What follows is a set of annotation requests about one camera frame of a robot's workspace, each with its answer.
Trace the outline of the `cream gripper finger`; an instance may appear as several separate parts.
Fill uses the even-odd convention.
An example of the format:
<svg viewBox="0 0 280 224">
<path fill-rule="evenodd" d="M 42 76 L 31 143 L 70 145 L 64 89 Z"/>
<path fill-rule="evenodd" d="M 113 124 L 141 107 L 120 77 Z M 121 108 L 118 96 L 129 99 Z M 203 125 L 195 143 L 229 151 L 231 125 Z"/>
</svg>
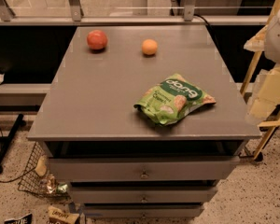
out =
<svg viewBox="0 0 280 224">
<path fill-rule="evenodd" d="M 253 37 L 245 42 L 244 49 L 253 52 L 264 51 L 266 32 L 267 27 L 264 26 Z"/>
<path fill-rule="evenodd" d="M 247 115 L 251 119 L 266 119 L 280 104 L 280 64 L 270 71 L 261 70 L 254 82 L 248 101 Z"/>
</svg>

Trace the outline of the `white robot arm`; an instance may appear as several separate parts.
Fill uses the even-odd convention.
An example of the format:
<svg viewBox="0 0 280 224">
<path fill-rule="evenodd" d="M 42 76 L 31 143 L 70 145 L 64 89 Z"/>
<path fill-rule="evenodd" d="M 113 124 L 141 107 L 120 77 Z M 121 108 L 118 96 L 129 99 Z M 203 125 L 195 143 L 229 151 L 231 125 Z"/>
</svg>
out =
<svg viewBox="0 0 280 224">
<path fill-rule="evenodd" d="M 260 77 L 248 111 L 250 117 L 265 120 L 280 104 L 280 10 L 268 25 L 245 42 L 244 49 L 263 51 L 265 57 L 275 63 L 273 69 Z"/>
</svg>

